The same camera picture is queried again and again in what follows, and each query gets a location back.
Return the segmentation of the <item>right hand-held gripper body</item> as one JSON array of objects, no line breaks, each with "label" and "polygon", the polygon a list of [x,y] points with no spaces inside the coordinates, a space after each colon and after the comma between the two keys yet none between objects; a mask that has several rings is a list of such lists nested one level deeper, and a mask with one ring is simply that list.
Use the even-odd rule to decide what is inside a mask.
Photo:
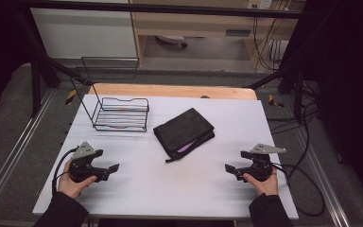
[{"label": "right hand-held gripper body", "polygon": [[273,163],[270,161],[270,154],[272,153],[286,153],[285,148],[277,148],[265,144],[257,144],[249,152],[253,154],[251,166],[246,170],[256,180],[263,182],[266,181],[273,168]]}]

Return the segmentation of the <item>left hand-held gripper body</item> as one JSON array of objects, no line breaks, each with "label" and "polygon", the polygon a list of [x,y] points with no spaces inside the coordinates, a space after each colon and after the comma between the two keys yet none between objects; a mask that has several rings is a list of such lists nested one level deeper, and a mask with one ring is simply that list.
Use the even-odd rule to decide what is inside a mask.
[{"label": "left hand-held gripper body", "polygon": [[100,182],[102,168],[93,167],[92,161],[95,157],[95,151],[87,142],[83,142],[71,157],[71,165],[69,168],[70,178],[80,183],[91,176],[96,176],[96,182]]}]

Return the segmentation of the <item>person's left hand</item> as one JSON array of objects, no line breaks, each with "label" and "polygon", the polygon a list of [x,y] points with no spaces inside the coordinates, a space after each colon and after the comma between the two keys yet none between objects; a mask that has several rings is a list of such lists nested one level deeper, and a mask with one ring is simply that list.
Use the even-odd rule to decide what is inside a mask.
[{"label": "person's left hand", "polygon": [[86,187],[89,187],[92,183],[94,183],[95,180],[96,176],[91,176],[80,183],[75,183],[70,178],[68,171],[64,169],[62,175],[60,176],[58,191],[72,199],[75,199]]}]

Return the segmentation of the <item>black metal frame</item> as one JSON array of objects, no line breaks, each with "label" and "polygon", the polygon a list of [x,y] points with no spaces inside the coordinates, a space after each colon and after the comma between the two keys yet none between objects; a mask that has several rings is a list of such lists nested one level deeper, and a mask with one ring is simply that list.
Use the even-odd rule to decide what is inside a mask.
[{"label": "black metal frame", "polygon": [[314,16],[314,13],[303,11],[286,11],[270,9],[222,9],[214,7],[191,7],[191,6],[169,6],[151,4],[123,4],[123,3],[101,3],[101,2],[79,2],[79,1],[53,1],[53,0],[14,0],[12,2],[14,16],[24,31],[27,39],[28,49],[34,60],[42,67],[42,76],[48,79],[49,84],[54,85],[57,69],[71,79],[88,85],[93,83],[89,79],[81,79],[78,74],[68,69],[61,63],[53,60],[44,50],[42,43],[38,40],[39,33],[33,30],[24,16],[26,9],[70,9],[91,11],[115,11],[115,12],[143,12],[143,13],[167,13],[167,14],[196,14],[214,16],[256,17],[256,18],[282,18],[302,19]]}]

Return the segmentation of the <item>black cloth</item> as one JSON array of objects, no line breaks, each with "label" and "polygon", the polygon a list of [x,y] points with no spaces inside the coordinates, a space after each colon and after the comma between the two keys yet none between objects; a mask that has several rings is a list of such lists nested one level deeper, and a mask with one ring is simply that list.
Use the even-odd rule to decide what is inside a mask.
[{"label": "black cloth", "polygon": [[166,162],[172,163],[214,138],[214,129],[214,126],[196,109],[190,108],[157,126],[153,131],[169,156]]}]

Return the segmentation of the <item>person's right hand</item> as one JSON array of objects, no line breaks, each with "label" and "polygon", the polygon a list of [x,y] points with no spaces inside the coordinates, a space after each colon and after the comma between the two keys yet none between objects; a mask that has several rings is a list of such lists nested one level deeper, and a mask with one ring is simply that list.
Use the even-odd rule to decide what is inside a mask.
[{"label": "person's right hand", "polygon": [[275,168],[272,169],[272,172],[269,178],[266,181],[260,182],[256,180],[249,173],[245,173],[243,178],[250,184],[252,184],[257,191],[259,196],[265,194],[267,196],[277,195],[278,194],[278,179],[277,179],[277,170]]}]

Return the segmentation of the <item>white cabinet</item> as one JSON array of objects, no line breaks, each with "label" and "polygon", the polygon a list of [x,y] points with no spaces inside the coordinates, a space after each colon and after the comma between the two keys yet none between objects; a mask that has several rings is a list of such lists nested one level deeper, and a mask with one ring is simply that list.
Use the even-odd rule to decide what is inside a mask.
[{"label": "white cabinet", "polygon": [[137,57],[129,13],[70,9],[31,12],[51,58]]}]

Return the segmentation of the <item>black wire rack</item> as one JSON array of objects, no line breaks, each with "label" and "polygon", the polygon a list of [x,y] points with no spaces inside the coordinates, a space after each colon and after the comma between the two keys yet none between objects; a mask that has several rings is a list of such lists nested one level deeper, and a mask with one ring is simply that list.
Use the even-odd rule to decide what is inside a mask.
[{"label": "black wire rack", "polygon": [[71,79],[80,104],[96,131],[147,131],[149,102],[145,97],[105,95],[98,86],[136,78],[139,60],[119,57],[82,57]]}]

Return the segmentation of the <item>light wooden desk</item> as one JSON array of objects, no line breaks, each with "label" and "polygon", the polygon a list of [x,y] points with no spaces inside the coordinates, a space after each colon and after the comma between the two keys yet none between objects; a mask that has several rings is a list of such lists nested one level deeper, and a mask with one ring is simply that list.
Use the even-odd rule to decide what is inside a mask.
[{"label": "light wooden desk", "polygon": [[[132,4],[248,9],[249,0],[129,0]],[[306,0],[272,0],[270,10],[301,11]],[[274,41],[287,42],[297,24],[295,19],[251,18],[196,14],[133,12],[135,36],[139,38],[138,56],[144,57],[148,36],[228,37],[243,41],[251,66],[271,66],[268,54]]]}]

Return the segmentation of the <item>wooden table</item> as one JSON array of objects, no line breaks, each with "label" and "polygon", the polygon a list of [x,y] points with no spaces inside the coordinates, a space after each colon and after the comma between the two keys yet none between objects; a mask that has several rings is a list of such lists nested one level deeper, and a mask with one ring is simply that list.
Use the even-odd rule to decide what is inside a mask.
[{"label": "wooden table", "polygon": [[247,88],[127,83],[96,83],[90,88],[89,95],[170,96],[193,98],[208,96],[209,98],[214,99],[257,99],[256,93],[252,89]]}]

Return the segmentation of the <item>yellow black tape strip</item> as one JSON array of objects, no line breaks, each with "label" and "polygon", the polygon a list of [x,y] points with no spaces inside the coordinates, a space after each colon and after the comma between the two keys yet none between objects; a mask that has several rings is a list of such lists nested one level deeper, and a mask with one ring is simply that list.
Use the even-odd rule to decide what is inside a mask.
[{"label": "yellow black tape strip", "polygon": [[268,104],[269,106],[276,106],[278,108],[284,108],[285,105],[283,103],[277,102],[273,95],[268,95]]},{"label": "yellow black tape strip", "polygon": [[71,90],[68,97],[65,100],[65,105],[71,105],[71,103],[72,103],[72,101],[73,101],[76,94],[77,94],[76,89]]}]

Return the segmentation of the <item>metal floor rail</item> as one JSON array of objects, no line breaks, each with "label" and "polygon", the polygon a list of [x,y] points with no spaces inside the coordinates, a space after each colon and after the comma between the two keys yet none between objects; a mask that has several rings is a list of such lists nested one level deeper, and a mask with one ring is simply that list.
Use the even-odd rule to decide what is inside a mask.
[{"label": "metal floor rail", "polygon": [[323,200],[325,201],[332,221],[335,223],[336,227],[350,227],[350,221],[348,220],[346,213],[337,198],[337,194],[310,144],[309,135],[304,128],[297,128],[297,135],[303,144],[304,151],[306,152],[304,157],[309,164],[316,183],[320,188]]},{"label": "metal floor rail", "polygon": [[56,93],[56,89],[49,89],[43,97],[42,107],[39,111],[37,111],[34,117],[31,117],[25,129],[22,131],[19,139],[17,140],[15,146],[11,150],[8,158],[2,165],[0,169],[0,194],[5,187],[13,169],[16,167],[19,162],[23,152],[25,151],[31,137],[34,134],[34,131],[38,128],[47,108],[49,107],[53,95]]}]

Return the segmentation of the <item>white power strip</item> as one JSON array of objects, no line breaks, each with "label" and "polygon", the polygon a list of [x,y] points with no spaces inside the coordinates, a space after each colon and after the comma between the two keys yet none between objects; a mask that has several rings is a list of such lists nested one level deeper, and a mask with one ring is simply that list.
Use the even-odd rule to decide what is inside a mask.
[{"label": "white power strip", "polygon": [[272,0],[249,0],[248,9],[270,9]]}]

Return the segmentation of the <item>white table board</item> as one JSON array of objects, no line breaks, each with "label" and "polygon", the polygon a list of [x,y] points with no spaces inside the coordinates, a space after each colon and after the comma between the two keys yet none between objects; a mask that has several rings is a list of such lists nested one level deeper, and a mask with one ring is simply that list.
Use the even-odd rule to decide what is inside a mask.
[{"label": "white table board", "polygon": [[[245,219],[257,192],[238,181],[226,165],[250,166],[243,150],[273,139],[258,100],[152,96],[147,130],[97,131],[87,115],[96,104],[87,95],[62,146],[82,142],[102,150],[94,166],[118,165],[106,182],[93,183],[78,198],[96,218]],[[177,162],[169,162],[155,127],[194,108],[215,128],[213,139]]]}]

